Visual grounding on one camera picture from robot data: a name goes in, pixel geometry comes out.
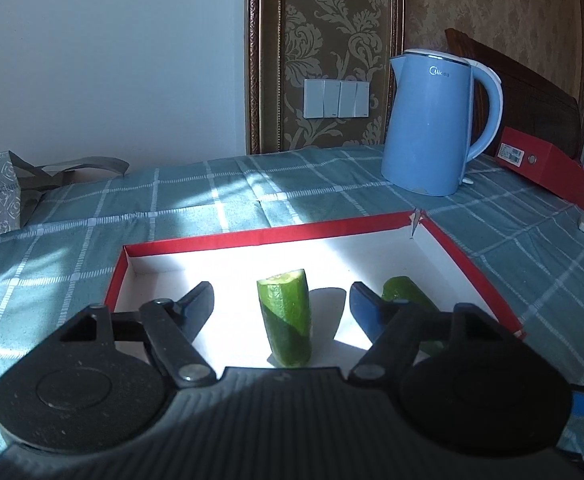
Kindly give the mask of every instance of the brown wallpaper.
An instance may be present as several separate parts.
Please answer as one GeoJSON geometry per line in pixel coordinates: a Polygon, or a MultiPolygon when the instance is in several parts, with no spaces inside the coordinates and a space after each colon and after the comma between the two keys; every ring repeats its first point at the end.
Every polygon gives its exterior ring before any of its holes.
{"type": "Polygon", "coordinates": [[[579,0],[406,0],[406,48],[447,50],[452,27],[578,98],[579,0]]]}
{"type": "Polygon", "coordinates": [[[284,149],[381,142],[388,12],[388,0],[285,0],[284,149]],[[369,81],[369,117],[304,119],[306,78],[369,81]]]}

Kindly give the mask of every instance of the cucumber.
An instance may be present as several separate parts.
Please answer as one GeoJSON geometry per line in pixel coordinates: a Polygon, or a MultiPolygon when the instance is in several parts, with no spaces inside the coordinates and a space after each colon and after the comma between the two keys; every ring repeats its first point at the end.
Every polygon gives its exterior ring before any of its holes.
{"type": "Polygon", "coordinates": [[[312,355],[312,315],[305,270],[257,281],[267,340],[281,366],[305,366],[312,355]]]}
{"type": "MultiPolygon", "coordinates": [[[[440,312],[427,294],[407,276],[396,276],[387,280],[383,285],[382,298],[385,301],[408,300],[420,305],[427,312],[440,312]]],[[[443,351],[445,346],[442,341],[423,341],[420,348],[429,356],[434,356],[443,351]]]]}

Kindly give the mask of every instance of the green vegetable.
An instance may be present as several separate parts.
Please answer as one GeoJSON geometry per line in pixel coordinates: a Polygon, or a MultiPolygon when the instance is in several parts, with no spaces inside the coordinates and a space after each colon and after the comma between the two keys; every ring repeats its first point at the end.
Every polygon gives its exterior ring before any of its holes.
{"type": "Polygon", "coordinates": [[[305,270],[292,270],[257,281],[269,346],[284,367],[307,364],[312,354],[310,292],[305,270]]]}
{"type": "MultiPolygon", "coordinates": [[[[425,292],[407,276],[396,276],[387,280],[383,285],[382,298],[386,301],[408,300],[420,305],[427,312],[440,312],[425,292]]],[[[420,348],[426,354],[434,356],[445,348],[445,344],[441,341],[423,341],[420,348]]]]}

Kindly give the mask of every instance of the wall switch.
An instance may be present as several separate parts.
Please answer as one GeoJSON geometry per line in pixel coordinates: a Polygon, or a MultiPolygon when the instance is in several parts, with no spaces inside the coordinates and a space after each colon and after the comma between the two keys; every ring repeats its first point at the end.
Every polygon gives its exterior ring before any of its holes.
{"type": "Polygon", "coordinates": [[[323,79],[306,79],[303,85],[303,117],[323,117],[323,79]]]}
{"type": "Polygon", "coordinates": [[[354,117],[354,101],[357,97],[356,81],[341,81],[339,95],[339,117],[354,117]]]}
{"type": "Polygon", "coordinates": [[[339,116],[341,81],[326,79],[323,87],[323,117],[339,116]]]}
{"type": "Polygon", "coordinates": [[[370,83],[357,82],[357,96],[354,100],[354,117],[369,117],[370,115],[370,83]]]}

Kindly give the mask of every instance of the wooden headboard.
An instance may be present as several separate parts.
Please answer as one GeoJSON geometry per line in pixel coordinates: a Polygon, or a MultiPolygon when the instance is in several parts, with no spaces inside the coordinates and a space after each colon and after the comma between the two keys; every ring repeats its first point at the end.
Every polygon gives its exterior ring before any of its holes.
{"type": "MultiPolygon", "coordinates": [[[[571,158],[580,156],[583,138],[576,100],[533,70],[505,54],[472,40],[453,28],[445,31],[451,54],[475,59],[494,70],[503,86],[503,120],[494,141],[485,151],[495,155],[505,126],[547,140],[571,158]]],[[[488,97],[476,84],[472,141],[487,122],[488,97]]]]}

